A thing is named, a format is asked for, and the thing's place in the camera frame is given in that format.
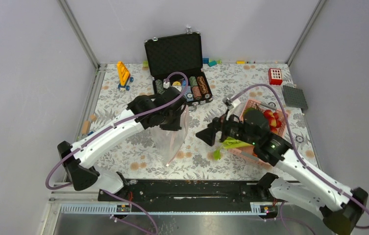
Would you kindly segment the clear pink zip bag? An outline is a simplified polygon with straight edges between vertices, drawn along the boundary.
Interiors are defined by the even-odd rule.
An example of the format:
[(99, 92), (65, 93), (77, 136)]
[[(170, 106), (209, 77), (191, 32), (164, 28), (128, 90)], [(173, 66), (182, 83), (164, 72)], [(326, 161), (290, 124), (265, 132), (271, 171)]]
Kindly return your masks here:
[(169, 166), (175, 159), (179, 149), (183, 145), (189, 130), (190, 112), (186, 106), (180, 116), (178, 131), (162, 130), (154, 127), (150, 133), (155, 143), (157, 153), (162, 157), (162, 163)]

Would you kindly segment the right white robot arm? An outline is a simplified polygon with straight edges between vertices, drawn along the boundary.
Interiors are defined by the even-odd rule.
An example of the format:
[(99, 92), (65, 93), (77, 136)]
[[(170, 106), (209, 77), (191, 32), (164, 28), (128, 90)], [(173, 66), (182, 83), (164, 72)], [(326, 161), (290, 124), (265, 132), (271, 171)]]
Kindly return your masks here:
[(320, 218), (325, 226), (338, 235), (349, 235), (357, 227), (368, 193), (362, 188), (350, 188), (331, 178), (300, 156), (283, 137), (270, 130), (269, 121), (262, 112), (251, 109), (243, 120), (236, 115), (216, 117), (196, 137), (209, 146), (231, 137), (252, 144), (254, 154), (301, 182), (294, 186), (280, 177), (267, 173), (259, 183), (258, 197), (265, 202), (273, 198), (295, 204)]

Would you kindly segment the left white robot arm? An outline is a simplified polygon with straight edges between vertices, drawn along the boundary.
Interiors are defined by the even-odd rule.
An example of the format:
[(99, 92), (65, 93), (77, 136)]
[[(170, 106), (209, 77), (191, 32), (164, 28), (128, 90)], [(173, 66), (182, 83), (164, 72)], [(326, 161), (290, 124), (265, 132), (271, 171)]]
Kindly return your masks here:
[(57, 151), (70, 179), (69, 185), (76, 191), (88, 188), (109, 191), (116, 201), (126, 199), (129, 189), (121, 175), (98, 169), (95, 163), (127, 138), (149, 128), (181, 130), (180, 117), (186, 102), (186, 97), (175, 87), (166, 89), (163, 94), (140, 95), (93, 134), (74, 143), (60, 142)]

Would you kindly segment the green celery stalk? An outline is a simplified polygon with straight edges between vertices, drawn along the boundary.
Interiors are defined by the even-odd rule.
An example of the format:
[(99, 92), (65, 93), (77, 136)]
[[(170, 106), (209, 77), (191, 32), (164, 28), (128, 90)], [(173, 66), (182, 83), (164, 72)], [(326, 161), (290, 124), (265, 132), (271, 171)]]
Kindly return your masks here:
[(222, 142), (221, 146), (217, 147), (216, 150), (213, 152), (213, 159), (216, 161), (221, 159), (222, 149), (234, 149), (249, 146), (252, 146), (252, 144), (228, 137)]

